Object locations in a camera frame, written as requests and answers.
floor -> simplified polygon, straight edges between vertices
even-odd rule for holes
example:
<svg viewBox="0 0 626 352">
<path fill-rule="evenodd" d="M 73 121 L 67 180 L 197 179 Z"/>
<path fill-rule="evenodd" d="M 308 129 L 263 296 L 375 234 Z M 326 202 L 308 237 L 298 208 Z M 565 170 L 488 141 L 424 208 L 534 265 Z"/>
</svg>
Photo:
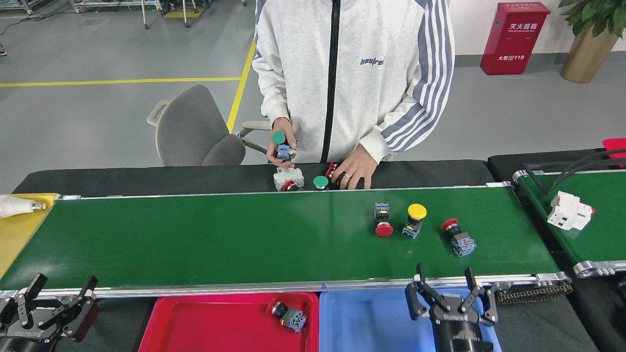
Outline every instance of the floor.
<svg viewBox="0 0 626 352">
<path fill-rule="evenodd" d="M 145 118 L 160 100 L 194 84 L 211 89 L 224 119 L 234 119 L 233 131 L 261 118 L 257 76 L 250 70 L 242 77 L 254 35 L 252 1 L 243 7 L 214 0 L 190 19 L 191 28 L 149 9 L 146 30 L 139 7 L 115 9 L 76 14 L 56 0 L 38 12 L 69 14 L 11 26 L 0 36 L 8 52 L 0 58 L 0 194 L 38 170 L 160 166 Z M 0 11 L 0 31 L 23 17 Z M 487 76 L 479 67 L 457 67 L 437 129 L 397 159 L 486 160 L 597 148 L 605 138 L 626 137 L 624 61 L 605 63 L 586 85 L 565 81 L 560 68 L 535 60 L 524 75 Z M 265 144 L 268 137 L 257 132 L 253 139 Z M 249 150 L 244 163 L 264 160 Z"/>
</svg>

person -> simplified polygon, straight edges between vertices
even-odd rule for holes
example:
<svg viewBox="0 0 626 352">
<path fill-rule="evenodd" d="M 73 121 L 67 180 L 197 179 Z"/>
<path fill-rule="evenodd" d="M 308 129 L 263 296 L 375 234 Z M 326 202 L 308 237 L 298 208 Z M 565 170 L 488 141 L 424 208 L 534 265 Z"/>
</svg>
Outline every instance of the person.
<svg viewBox="0 0 626 352">
<path fill-rule="evenodd" d="M 454 66 L 444 0 L 257 0 L 256 19 L 261 113 L 299 142 L 283 162 L 270 139 L 274 165 L 342 161 L 332 181 L 369 189 L 381 160 L 437 125 Z"/>
</svg>

potted plant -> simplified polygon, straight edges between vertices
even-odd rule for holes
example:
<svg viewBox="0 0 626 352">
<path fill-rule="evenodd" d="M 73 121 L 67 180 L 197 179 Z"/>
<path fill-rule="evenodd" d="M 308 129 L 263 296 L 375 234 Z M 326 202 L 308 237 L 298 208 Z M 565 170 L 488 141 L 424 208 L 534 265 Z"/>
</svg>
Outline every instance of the potted plant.
<svg viewBox="0 0 626 352">
<path fill-rule="evenodd" d="M 561 15 L 576 38 L 561 76 L 572 82 L 588 83 L 622 38 L 626 27 L 626 0 L 561 0 L 558 7 L 572 6 Z"/>
</svg>

green push button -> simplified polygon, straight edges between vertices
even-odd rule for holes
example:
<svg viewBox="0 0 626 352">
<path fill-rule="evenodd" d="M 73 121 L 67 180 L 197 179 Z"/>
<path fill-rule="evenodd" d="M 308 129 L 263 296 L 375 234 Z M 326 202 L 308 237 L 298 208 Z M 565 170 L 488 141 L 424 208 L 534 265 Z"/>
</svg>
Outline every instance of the green push button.
<svg viewBox="0 0 626 352">
<path fill-rule="evenodd" d="M 287 137 L 285 137 L 285 132 L 283 131 L 276 131 L 274 132 L 274 136 L 272 136 L 272 141 L 276 145 L 279 145 L 285 142 L 286 140 L 287 140 Z"/>
<path fill-rule="evenodd" d="M 313 184 L 317 189 L 325 189 L 328 186 L 328 179 L 325 176 L 317 176 L 313 179 Z"/>
</svg>

black zipper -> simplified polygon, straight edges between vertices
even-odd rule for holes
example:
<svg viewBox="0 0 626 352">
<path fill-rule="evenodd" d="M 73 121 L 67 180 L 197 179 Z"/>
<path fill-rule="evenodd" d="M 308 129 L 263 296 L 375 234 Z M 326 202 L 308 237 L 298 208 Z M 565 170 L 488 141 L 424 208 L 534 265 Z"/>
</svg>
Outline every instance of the black zipper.
<svg viewBox="0 0 626 352">
<path fill-rule="evenodd" d="M 332 0 L 331 14 L 331 55 L 328 62 L 328 101 L 326 106 L 326 127 L 324 128 L 324 146 L 322 147 L 322 163 L 328 162 L 331 147 L 332 115 L 335 110 L 335 80 L 337 78 L 337 48 L 339 47 L 339 10 L 341 0 Z"/>
</svg>

